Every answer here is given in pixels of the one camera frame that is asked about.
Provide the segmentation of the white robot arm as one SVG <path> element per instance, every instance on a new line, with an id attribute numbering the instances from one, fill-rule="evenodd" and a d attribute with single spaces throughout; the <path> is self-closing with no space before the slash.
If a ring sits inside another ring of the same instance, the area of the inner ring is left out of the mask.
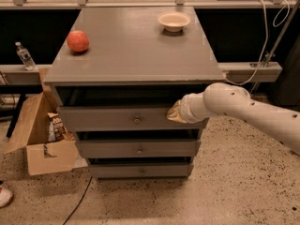
<path id="1" fill-rule="evenodd" d="M 169 120 L 188 124 L 217 115 L 243 120 L 300 154 L 300 112 L 256 101 L 239 86 L 212 83 L 202 93 L 183 96 L 167 112 Z"/>

